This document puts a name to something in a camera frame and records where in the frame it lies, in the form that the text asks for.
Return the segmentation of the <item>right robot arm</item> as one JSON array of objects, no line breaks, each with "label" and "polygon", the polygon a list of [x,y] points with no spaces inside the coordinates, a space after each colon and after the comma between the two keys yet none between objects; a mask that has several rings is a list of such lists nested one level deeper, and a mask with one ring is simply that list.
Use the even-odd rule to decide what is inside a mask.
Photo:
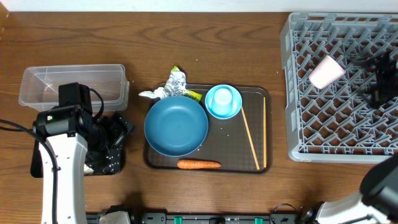
[{"label": "right robot arm", "polygon": [[[397,96],[397,60],[389,52],[358,61],[376,69],[376,84],[359,95],[378,109]],[[319,202],[303,213],[299,223],[397,223],[397,156],[374,166],[359,192],[334,202]]]}]

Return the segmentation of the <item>white rice pile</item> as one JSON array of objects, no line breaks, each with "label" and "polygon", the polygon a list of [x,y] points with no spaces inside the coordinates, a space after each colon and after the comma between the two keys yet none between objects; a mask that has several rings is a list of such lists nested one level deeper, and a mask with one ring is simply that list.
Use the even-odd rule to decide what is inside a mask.
[{"label": "white rice pile", "polygon": [[121,152],[88,151],[85,157],[84,175],[114,175],[121,171]]}]

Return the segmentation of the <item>white pink cup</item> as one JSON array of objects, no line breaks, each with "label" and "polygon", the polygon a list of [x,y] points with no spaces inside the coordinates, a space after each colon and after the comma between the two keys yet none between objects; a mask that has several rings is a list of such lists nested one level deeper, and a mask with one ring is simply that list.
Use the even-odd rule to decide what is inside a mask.
[{"label": "white pink cup", "polygon": [[318,89],[323,89],[345,74],[345,70],[329,55],[316,66],[308,79]]}]

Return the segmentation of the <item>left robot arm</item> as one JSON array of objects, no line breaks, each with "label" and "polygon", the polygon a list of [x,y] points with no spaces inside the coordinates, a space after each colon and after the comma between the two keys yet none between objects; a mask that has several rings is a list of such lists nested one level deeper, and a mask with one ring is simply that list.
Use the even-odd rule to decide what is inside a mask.
[{"label": "left robot arm", "polygon": [[42,223],[86,223],[84,165],[89,142],[118,148],[135,126],[119,114],[98,119],[83,105],[55,107],[37,115],[32,129],[1,120],[39,144],[43,173]]}]

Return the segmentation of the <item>dark blue plate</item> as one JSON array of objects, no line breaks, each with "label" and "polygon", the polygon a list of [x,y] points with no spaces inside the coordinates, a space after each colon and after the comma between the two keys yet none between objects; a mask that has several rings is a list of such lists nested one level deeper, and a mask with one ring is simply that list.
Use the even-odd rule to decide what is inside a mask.
[{"label": "dark blue plate", "polygon": [[158,153],[181,157],[202,145],[208,126],[201,104],[186,96],[170,96],[150,108],[144,121],[144,134]]}]

